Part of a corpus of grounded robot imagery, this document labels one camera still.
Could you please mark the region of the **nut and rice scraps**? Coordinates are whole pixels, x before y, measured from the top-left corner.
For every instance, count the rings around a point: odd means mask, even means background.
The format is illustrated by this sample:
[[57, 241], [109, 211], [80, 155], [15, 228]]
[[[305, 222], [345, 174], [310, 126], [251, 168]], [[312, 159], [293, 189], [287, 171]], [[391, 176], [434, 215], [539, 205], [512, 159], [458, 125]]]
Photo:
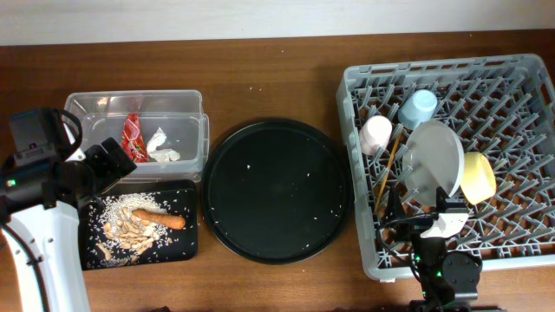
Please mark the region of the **nut and rice scraps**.
[[134, 215], [137, 209], [166, 214], [166, 207], [155, 201], [156, 195], [135, 193], [96, 201], [99, 206], [92, 211], [98, 215], [92, 218], [92, 237], [88, 241], [93, 244], [91, 254], [100, 258], [100, 267], [134, 265], [149, 252], [152, 256], [147, 260], [151, 261], [173, 243], [171, 229]]

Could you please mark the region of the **red snack wrapper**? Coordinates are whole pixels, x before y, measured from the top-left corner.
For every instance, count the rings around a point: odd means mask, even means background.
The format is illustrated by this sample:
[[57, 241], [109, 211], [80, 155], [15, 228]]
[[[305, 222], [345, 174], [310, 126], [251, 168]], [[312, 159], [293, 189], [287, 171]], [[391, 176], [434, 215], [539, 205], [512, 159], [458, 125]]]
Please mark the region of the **red snack wrapper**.
[[130, 114], [123, 126], [121, 148], [134, 163], [147, 163], [148, 153], [138, 114]]

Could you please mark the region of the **wooden chopstick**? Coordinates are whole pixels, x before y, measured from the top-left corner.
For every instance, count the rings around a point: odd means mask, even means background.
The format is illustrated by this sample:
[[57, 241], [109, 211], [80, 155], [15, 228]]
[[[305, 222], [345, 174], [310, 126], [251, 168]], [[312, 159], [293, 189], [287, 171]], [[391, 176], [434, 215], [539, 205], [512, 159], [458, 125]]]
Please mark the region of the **wooden chopstick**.
[[377, 193], [377, 197], [376, 197], [376, 202], [375, 202], [375, 209], [376, 210], [380, 206], [380, 203], [381, 203], [381, 200], [382, 200], [382, 195], [384, 193], [385, 186], [387, 184], [387, 180], [388, 180], [388, 177], [389, 177], [390, 168], [391, 168], [391, 166], [394, 162], [395, 154], [396, 154], [396, 151], [392, 151], [392, 153], [391, 153], [391, 155], [388, 159], [388, 164], [387, 164], [386, 170], [384, 171], [383, 179], [382, 179], [382, 182], [381, 182], [380, 187], [378, 189], [378, 193]]
[[383, 192], [383, 190], [385, 189], [385, 185], [387, 184], [390, 168], [393, 165], [393, 162], [395, 160], [396, 151], [397, 151], [398, 146], [400, 145], [400, 142], [401, 142], [402, 137], [403, 137], [403, 125], [402, 124], [398, 124], [395, 127], [394, 135], [395, 135], [395, 142], [394, 142], [394, 145], [393, 145], [393, 147], [390, 151], [387, 166], [382, 171], [382, 174], [381, 174], [380, 179], [379, 179], [380, 192]]

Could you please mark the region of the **pale grey plate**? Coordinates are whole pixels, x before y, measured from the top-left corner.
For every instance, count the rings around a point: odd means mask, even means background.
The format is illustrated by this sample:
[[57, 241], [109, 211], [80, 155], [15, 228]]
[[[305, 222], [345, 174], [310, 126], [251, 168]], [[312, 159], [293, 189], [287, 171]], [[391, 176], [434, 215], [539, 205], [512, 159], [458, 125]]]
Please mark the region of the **pale grey plate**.
[[402, 169], [412, 168], [404, 180], [413, 200], [422, 206], [434, 206], [436, 189], [441, 187], [452, 197], [460, 187], [464, 172], [464, 151], [459, 136], [437, 120], [421, 123], [408, 137], [408, 151], [402, 157]]

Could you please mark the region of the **blue cup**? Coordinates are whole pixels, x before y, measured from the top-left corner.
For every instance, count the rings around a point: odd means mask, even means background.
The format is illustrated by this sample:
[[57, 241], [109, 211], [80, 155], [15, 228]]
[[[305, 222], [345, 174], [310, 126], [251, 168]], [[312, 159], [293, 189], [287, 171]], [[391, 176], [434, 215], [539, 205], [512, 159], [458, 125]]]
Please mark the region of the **blue cup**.
[[433, 92], [426, 89], [415, 91], [399, 109], [398, 120], [405, 128], [415, 130], [422, 122], [432, 118], [437, 104]]

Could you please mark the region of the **yellow bowl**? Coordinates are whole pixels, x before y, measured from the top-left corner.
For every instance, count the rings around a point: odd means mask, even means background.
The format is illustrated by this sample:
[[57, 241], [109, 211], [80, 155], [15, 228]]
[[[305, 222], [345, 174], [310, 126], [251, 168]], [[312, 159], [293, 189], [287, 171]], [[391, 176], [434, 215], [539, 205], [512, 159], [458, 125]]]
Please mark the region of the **yellow bowl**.
[[465, 154], [465, 167], [460, 188], [467, 201], [476, 205], [497, 192], [493, 168], [485, 155], [478, 152]]

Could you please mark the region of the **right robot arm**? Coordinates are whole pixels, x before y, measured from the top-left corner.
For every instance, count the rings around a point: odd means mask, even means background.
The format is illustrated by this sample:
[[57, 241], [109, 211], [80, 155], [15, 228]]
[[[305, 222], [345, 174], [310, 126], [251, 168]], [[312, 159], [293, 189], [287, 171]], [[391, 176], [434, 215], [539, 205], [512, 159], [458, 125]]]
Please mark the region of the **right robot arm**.
[[450, 198], [442, 187], [436, 188], [435, 209], [409, 216], [394, 188], [380, 228], [392, 230], [396, 243], [409, 243], [405, 263], [421, 285], [423, 298], [409, 303], [410, 311], [470, 311], [478, 298], [482, 261], [463, 251], [449, 251], [447, 240], [460, 233], [469, 217], [462, 199]]

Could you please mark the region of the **pink cup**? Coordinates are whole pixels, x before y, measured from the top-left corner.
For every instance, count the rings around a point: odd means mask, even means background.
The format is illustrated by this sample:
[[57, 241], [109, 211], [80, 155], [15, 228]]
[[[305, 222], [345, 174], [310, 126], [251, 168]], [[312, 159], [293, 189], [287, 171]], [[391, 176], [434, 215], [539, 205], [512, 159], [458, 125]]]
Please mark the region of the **pink cup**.
[[370, 117], [359, 131], [362, 153], [374, 156], [380, 148], [386, 148], [392, 129], [392, 124], [388, 118], [381, 115]]

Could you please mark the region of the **white tissue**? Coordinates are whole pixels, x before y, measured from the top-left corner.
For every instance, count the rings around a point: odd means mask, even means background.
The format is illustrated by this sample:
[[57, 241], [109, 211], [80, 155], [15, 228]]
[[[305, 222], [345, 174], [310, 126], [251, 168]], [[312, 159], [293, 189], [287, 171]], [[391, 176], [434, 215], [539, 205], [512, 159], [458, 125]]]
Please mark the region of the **white tissue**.
[[162, 148], [167, 141], [166, 133], [159, 127], [147, 142], [147, 154], [156, 162], [174, 162], [180, 160], [180, 153], [171, 148]]

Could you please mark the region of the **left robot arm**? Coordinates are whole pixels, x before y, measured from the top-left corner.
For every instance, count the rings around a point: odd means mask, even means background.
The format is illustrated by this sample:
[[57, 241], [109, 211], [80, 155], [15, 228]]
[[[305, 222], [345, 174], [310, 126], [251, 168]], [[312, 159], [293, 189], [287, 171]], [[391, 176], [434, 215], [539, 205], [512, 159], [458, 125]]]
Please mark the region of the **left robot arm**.
[[57, 157], [1, 177], [1, 231], [25, 311], [90, 309], [79, 253], [79, 210], [135, 169], [112, 138], [78, 160]]

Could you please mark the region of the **orange carrot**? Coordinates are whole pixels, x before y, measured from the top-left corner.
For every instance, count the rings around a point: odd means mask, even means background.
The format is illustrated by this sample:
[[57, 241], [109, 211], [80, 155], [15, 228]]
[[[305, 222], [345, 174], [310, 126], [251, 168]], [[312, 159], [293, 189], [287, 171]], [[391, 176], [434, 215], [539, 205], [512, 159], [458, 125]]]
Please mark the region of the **orange carrot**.
[[164, 225], [173, 230], [181, 230], [186, 226], [186, 220], [181, 216], [157, 213], [144, 209], [136, 209], [132, 214], [137, 218]]

